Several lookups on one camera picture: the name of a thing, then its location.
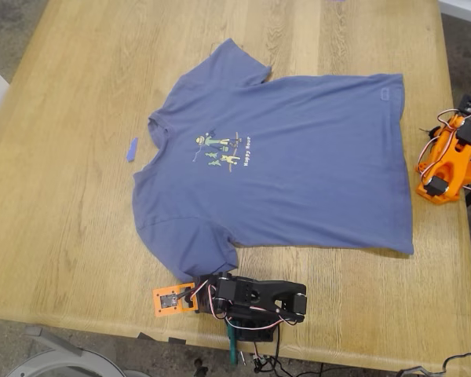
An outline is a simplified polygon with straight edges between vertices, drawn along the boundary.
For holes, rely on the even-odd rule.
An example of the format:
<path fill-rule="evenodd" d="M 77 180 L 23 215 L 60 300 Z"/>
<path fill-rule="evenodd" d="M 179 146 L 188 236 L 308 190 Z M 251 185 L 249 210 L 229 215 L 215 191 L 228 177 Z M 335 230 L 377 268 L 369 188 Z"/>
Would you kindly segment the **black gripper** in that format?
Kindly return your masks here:
<path fill-rule="evenodd" d="M 198 277 L 198 313 L 226 314 L 232 305 L 230 299 L 221 296 L 222 282 L 228 280 L 226 273 Z"/>

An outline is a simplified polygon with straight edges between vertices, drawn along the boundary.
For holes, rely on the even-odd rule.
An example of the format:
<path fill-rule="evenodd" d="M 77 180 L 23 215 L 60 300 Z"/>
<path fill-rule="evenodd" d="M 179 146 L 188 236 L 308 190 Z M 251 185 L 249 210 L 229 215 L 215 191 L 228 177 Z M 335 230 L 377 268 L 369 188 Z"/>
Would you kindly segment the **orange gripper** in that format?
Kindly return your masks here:
<path fill-rule="evenodd" d="M 442 119 L 442 115 L 446 112 L 437 117 L 442 127 L 435 126 L 426 131 L 429 138 L 437 137 L 438 146 L 471 146 L 471 112 L 452 112 L 448 120 Z"/>

